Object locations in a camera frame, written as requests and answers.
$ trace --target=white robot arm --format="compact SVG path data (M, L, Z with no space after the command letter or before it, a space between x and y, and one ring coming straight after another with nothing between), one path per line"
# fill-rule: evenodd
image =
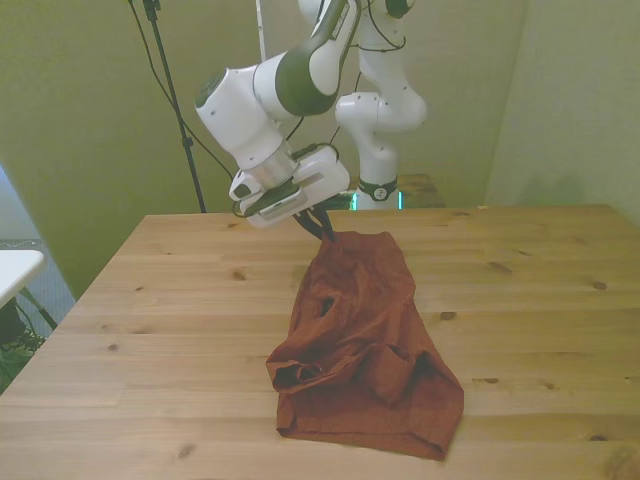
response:
M426 107L418 105L422 99L408 88L400 58L393 55L397 52L380 52L389 50L389 43L380 37L380 25L374 27L371 22L375 15L374 21L391 31L392 38L399 36L402 41L404 37L396 23L399 20L393 20L391 15L401 18L413 1L299 2L315 25L311 38L259 65L226 70L207 83L196 101L201 120L240 168L230 196L239 203L249 222L258 227L294 215L309 229L308 222L305 225L301 221L305 215L308 219L305 212L313 212L315 205L348 187L349 174L338 161L335 148L318 144L308 149L310 152L292 152L279 130L279 122L320 115L332 108L361 18L364 28L360 30L360 46L372 50L366 52L370 55L365 55L364 50L361 53L363 74L383 94L345 97L338 105L337 116L358 146L363 180L380 184L381 179L395 178L395 155L390 147L379 146L374 133L413 127L424 120L426 112ZM381 154L380 148L387 152ZM367 169L378 170L381 166L385 169L383 175L366 173ZM326 214L318 213L315 216L322 227L330 230Z
M427 105L402 66L402 17L414 2L368 1L359 27L360 70L378 92L355 92L336 107L338 124L351 134L360 157L359 209L398 208L398 155L376 133L413 130L427 118Z

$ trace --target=wood grain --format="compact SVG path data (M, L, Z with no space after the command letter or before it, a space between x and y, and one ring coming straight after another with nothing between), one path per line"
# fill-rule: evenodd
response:
M640 232L606 207L334 212L390 231L465 389L445 464L286 440L264 361L317 241L147 217L0 398L2 478L640 478Z

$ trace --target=black cable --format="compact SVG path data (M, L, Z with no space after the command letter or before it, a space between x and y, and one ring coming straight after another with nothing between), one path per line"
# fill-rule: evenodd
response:
M133 12L133 17L135 18L136 24L138 26L138 31L140 32L140 37L142 38L142 43L144 45L144 49L145 49L145 52L147 54L147 59L149 60L149 66L151 67L151 72L153 73L153 76L156 79L156 82L157 82L158 86L160 87L160 89L162 90L162 93L164 94L165 98L167 99L167 101L171 105L171 108L174 108L174 105L171 102L171 97L169 97L169 93L167 92L167 89L163 85L162 81L160 80L160 77L158 76L158 72L156 71L156 68L155 68L155 66L153 64L153 57L151 56L151 51L149 50L149 44L147 42L147 37L146 37L146 35L144 33L144 30L142 28L142 24L140 23L140 18L138 17L138 13L136 12L135 7L133 6L133 0L129 0L129 6L131 7L131 11ZM222 168L226 172L226 174L229 176L229 179L231 181L233 181L233 174L224 165L224 163L222 163L222 161L211 150L209 150L206 147L206 145L193 132L191 127L187 124L187 122L184 119L182 120L182 123L184 124L184 127L187 129L187 131L191 134L193 139L202 147L202 149L205 152L207 152L207 154L209 154L209 156L211 156L211 158L213 158L213 160L220 166L220 168Z
M389 40L389 38L384 33L382 33L382 30L380 30L380 28L378 27L378 24L376 23L376 19L373 17L373 9L371 8L371 5L373 4L372 0L367 0L367 2L368 2L367 8L369 9L369 18L371 18L371 23L373 24L373 28L375 28L376 31L380 34L380 36L384 38L385 41L393 47L392 51L402 50L407 45L407 37L404 37L404 42L402 43L402 45L396 45L391 40Z
M294 127L293 130L291 130L291 133L287 136L287 141L291 140L291 137L293 137L295 135L295 133L298 131L298 129L300 128L300 125L302 125L302 122L304 122L305 117L302 117L300 119L300 121L298 122L298 124Z
M336 162L340 161L340 150L338 150L335 145L331 143L318 143L318 148L320 147L330 147L334 152L336 152Z
M360 85L360 79L362 78L362 72L358 73L358 78L356 79L356 85L355 87L353 87L353 92L357 92L358 91L358 86ZM338 133L340 132L340 129L342 127L338 127L336 128L336 131L333 133L333 137L331 137L331 140L329 140L329 143L327 145L331 145L333 146L333 141L336 139L336 137L338 136Z
M373 5L374 1L375 0L367 0L367 6L364 7L362 10L364 10L364 9L368 9L369 10L369 18L371 18L371 23L373 24L373 27L376 29L378 34L382 38L384 38L384 40L389 45L391 45L393 48L387 48L387 49L366 48L366 47L361 47L357 43L354 44L354 45L351 45L349 48L359 48L360 50L365 51L365 52L378 52L378 53L397 52L398 50L402 50L404 47L407 46L407 37L405 36L403 38L402 45L396 45L391 40L389 40L389 38L384 33L382 33L382 30L380 30L380 27L378 27L378 24L376 23L376 19L373 17L373 10L371 8L371 5Z

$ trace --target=white table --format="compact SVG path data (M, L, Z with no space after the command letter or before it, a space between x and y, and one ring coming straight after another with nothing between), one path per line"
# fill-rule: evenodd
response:
M45 264L44 255L35 250L0 251L0 307L26 287Z

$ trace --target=red cloth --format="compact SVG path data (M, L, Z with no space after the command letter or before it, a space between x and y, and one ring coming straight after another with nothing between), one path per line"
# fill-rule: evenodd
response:
M389 233L337 233L267 360L281 435L443 460L464 395L429 338Z

